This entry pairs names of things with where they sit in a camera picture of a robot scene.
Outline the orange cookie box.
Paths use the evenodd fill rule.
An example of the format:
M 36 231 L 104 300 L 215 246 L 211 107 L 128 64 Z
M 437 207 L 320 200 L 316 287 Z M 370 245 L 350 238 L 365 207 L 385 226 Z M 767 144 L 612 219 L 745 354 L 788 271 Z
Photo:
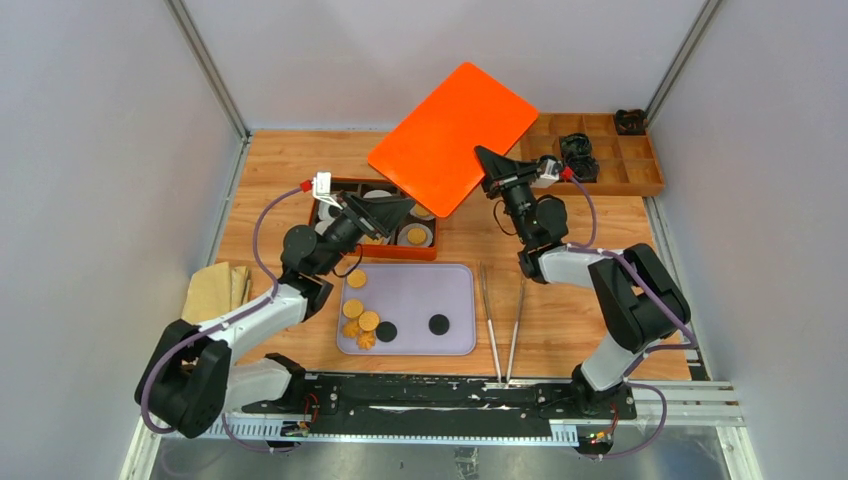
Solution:
M 366 180 L 357 178 L 332 177 L 331 190 L 333 193 L 351 192 L 363 195 L 371 190 L 385 190 L 392 195 L 406 197 L 406 194 L 398 187 L 385 180 Z M 411 223 L 421 223 L 428 226 L 434 234 L 433 243 L 429 248 L 404 247 L 396 244 L 397 234 L 401 228 Z M 384 239 L 381 244 L 371 240 L 363 241 L 360 247 L 347 253 L 347 256 L 357 256 L 360 253 L 364 257 L 382 258 L 392 260 L 433 261 L 437 258 L 438 234 L 440 221 L 436 218 L 431 221 L 423 221 L 413 217 L 410 213 L 400 223 L 391 235 Z

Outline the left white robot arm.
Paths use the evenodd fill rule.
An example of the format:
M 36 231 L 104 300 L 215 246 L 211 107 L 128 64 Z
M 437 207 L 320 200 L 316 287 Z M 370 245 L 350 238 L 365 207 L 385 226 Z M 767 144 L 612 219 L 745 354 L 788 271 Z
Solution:
M 269 400 L 283 413 L 304 405 L 307 389 L 294 378 L 295 363 L 281 356 L 244 366 L 239 360 L 318 313 L 333 290 L 327 275 L 363 237 L 388 237 L 416 204 L 399 195 L 366 199 L 351 192 L 334 194 L 330 183 L 330 173 L 318 172 L 293 189 L 294 194 L 310 192 L 340 214 L 321 232 L 310 225 L 287 231 L 282 272 L 270 277 L 265 293 L 210 320 L 192 324 L 178 319 L 163 330 L 135 392 L 141 419 L 151 432 L 196 438 L 222 415 L 245 405 Z

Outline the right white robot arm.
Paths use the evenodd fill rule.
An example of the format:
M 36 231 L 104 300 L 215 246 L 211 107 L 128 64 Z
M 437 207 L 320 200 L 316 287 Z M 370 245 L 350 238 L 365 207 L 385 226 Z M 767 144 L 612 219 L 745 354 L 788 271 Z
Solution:
M 583 286 L 595 293 L 606 334 L 572 373 L 569 397 L 577 413 L 589 418 L 601 414 L 645 358 L 671 349 L 666 340 L 672 334 L 686 338 L 683 349 L 696 346 L 689 303 L 652 247 L 638 243 L 609 250 L 566 241 L 564 202 L 532 191 L 532 183 L 541 176 L 537 166 L 483 146 L 474 152 L 483 170 L 486 197 L 503 202 L 522 244 L 518 259 L 524 276 L 540 284 Z

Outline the orange box lid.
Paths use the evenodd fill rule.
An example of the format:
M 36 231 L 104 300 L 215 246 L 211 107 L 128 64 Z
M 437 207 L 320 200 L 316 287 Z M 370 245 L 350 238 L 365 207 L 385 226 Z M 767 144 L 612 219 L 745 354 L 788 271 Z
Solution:
M 439 218 L 484 177 L 477 146 L 508 153 L 539 111 L 471 62 L 458 66 L 367 155 L 370 167 Z

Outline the metal tongs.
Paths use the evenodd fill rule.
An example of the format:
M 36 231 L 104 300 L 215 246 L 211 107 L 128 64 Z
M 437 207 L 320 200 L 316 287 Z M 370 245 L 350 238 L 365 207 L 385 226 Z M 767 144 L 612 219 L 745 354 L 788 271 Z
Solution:
M 485 331 L 496 381 L 501 387 L 514 386 L 518 334 L 527 293 L 526 279 L 518 275 L 513 292 L 504 295 L 505 284 L 495 280 L 494 271 L 479 264 L 479 290 L 483 302 Z

